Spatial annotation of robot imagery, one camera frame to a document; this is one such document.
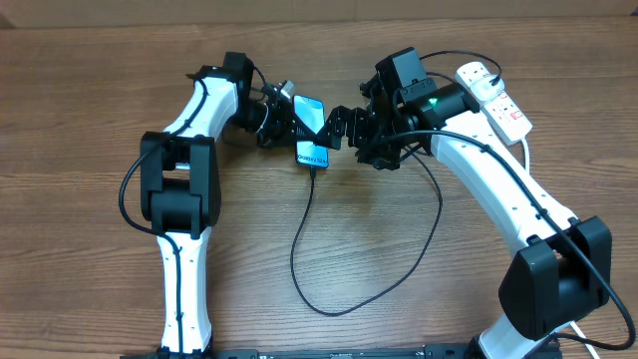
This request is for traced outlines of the Galaxy S24 smartphone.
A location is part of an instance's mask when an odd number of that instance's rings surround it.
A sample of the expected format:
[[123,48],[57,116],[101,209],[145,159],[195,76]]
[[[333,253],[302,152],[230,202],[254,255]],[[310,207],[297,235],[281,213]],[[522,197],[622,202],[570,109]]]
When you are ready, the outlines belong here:
[[296,130],[296,162],[300,166],[327,169],[328,150],[319,146],[319,133],[325,125],[324,106],[319,100],[295,95],[293,112]]

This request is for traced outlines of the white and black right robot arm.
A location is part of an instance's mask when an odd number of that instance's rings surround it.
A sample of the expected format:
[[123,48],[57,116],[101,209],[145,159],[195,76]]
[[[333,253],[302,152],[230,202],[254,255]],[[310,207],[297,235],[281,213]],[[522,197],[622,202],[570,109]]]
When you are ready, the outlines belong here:
[[566,327],[610,297],[612,236],[597,217],[578,218],[549,195],[509,146],[531,124],[507,95],[501,67],[471,53],[438,87],[414,49],[377,64],[361,87],[366,109],[336,108],[302,119],[300,138],[319,152],[348,144],[360,162],[395,170],[423,148],[451,170],[494,222],[512,261],[499,287],[500,318],[475,337],[470,358],[534,358]]

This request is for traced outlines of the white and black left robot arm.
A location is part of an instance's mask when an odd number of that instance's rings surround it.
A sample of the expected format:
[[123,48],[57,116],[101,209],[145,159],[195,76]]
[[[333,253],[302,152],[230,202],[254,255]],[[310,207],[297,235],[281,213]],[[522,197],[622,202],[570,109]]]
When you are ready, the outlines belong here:
[[221,192],[216,145],[233,124],[260,136],[270,119],[290,116],[289,81],[250,96],[254,63],[228,52],[219,67],[190,75],[193,94],[182,113],[159,133],[141,138],[141,210],[158,241],[163,265],[165,323],[156,358],[208,358],[212,324],[207,310],[207,247]]

